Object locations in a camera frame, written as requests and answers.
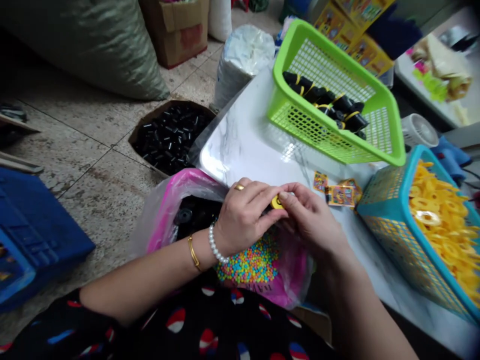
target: small fan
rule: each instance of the small fan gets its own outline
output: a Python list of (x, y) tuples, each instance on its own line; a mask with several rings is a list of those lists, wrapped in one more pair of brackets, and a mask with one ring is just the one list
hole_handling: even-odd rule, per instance
[(439, 144), (439, 136), (432, 125), (418, 114), (410, 114), (401, 120), (401, 131), (405, 144), (411, 147), (425, 145), (434, 148)]

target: blue plastic crate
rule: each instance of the blue plastic crate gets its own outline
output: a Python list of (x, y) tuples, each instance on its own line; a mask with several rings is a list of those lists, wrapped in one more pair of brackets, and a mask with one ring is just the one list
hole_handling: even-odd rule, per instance
[(35, 295), (95, 248), (42, 181), (0, 168), (0, 313)]
[[(418, 145), (406, 164), (387, 166), (368, 184), (357, 211), (400, 272), (419, 293), (473, 324), (480, 324), (480, 310), (463, 291), (443, 260), (415, 223), (409, 209), (409, 193), (419, 159), (439, 180), (457, 188), (450, 175), (425, 146)], [(480, 226), (480, 216), (466, 201), (466, 223)], [(480, 247), (474, 246), (477, 254)]]

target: wrist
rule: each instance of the wrist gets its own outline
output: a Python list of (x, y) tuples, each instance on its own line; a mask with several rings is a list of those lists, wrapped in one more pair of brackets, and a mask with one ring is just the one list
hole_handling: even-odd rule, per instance
[(203, 229), (192, 234), (192, 247), (200, 263), (202, 271), (206, 271), (218, 263), (209, 243), (209, 229)]
[(213, 227), (213, 239), (215, 241), (215, 246), (223, 257), (230, 258), (237, 254), (238, 251), (235, 251), (232, 248), (224, 234), (225, 233), (222, 229), (222, 225), (217, 221)]

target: white plastic bag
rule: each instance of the white plastic bag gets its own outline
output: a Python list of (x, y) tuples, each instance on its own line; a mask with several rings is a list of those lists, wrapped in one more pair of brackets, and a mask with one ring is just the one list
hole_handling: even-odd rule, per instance
[(235, 29), (218, 63), (213, 104), (222, 109), (274, 56), (272, 35), (250, 24)]
[[(143, 212), (133, 231), (130, 242), (136, 256), (154, 252), (177, 239), (178, 226), (174, 220), (182, 200), (190, 195), (222, 202), (227, 188), (203, 171), (187, 168), (163, 180), (145, 201)], [(303, 246), (287, 231), (278, 231), (280, 256), (274, 266), (278, 275), (267, 283), (233, 283), (225, 286), (246, 288), (257, 292), (273, 303), (293, 309), (307, 295), (313, 261)]]
[(158, 184), (148, 195), (143, 211), (130, 236), (136, 257), (173, 243), (178, 227), (174, 225), (182, 199), (190, 195), (223, 202), (227, 188), (197, 168), (186, 168)]
[(210, 0), (208, 34), (226, 42), (232, 33), (232, 3), (230, 0)]

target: tile floor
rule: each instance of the tile floor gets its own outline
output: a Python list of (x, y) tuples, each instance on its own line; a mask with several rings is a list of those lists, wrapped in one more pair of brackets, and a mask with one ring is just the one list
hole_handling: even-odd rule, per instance
[[(270, 34), (281, 28), (282, 0), (270, 0), (265, 12), (232, 10), (232, 25), (253, 24)], [(161, 74), (173, 98), (208, 106), (215, 91), (223, 44)], [(52, 67), (25, 68), (2, 102), (21, 105), (41, 130), (6, 152), (44, 166), (40, 179), (96, 244), (87, 261), (46, 286), (14, 311), (0, 315), (0, 345), (11, 341), (55, 298), (123, 264), (129, 236), (144, 198), (162, 179), (137, 161), (127, 139), (136, 122), (162, 102), (130, 101)]]

